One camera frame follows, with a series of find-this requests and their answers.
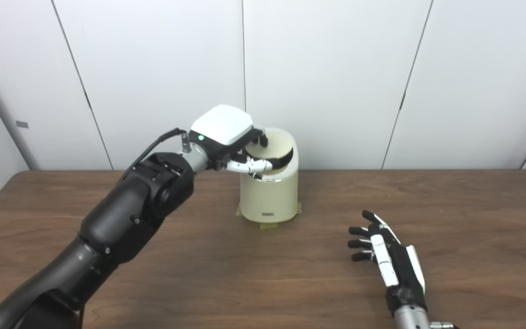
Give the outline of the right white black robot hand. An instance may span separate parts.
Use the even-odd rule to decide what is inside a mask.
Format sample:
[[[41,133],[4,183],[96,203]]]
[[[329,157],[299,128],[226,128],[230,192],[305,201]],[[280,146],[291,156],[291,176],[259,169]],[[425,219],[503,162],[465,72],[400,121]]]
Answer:
[[[351,260],[369,260],[377,265],[386,288],[385,300],[391,314],[403,306],[426,306],[426,284],[416,249],[403,245],[391,227],[377,214],[363,210],[368,227],[349,227],[348,232],[357,236],[347,242],[348,248],[357,249]]]

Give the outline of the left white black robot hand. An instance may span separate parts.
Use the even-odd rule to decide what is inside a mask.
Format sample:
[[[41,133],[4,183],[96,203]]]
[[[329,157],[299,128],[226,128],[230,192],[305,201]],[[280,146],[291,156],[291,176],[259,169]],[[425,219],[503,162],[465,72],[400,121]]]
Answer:
[[[252,142],[265,143],[265,128],[254,125],[249,114],[232,106],[220,105],[207,111],[190,128],[191,152],[184,159],[195,174],[204,170],[237,173],[261,173],[278,166],[277,159],[255,159],[246,147]]]

